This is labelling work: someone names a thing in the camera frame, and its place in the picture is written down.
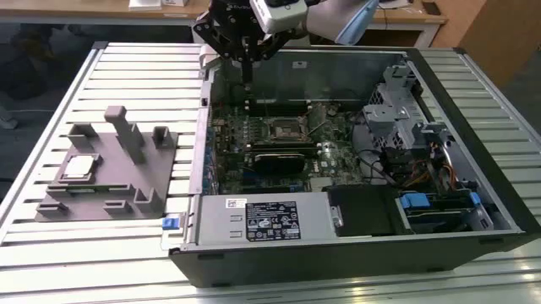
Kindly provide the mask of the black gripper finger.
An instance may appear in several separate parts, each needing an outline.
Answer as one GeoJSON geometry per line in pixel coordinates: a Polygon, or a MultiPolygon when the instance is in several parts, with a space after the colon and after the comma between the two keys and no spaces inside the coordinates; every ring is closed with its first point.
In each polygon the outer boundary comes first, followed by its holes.
{"type": "Polygon", "coordinates": [[[247,31],[247,92],[252,87],[253,64],[268,60],[292,37],[292,28],[276,34],[264,34],[260,28],[251,28],[247,31]]]}
{"type": "Polygon", "coordinates": [[[209,45],[213,51],[224,58],[231,61],[236,61],[240,65],[240,77],[244,88],[247,88],[247,53],[243,47],[229,47],[225,46],[217,37],[217,24],[207,11],[196,20],[192,27],[196,34],[203,39],[204,43],[209,45]]]}

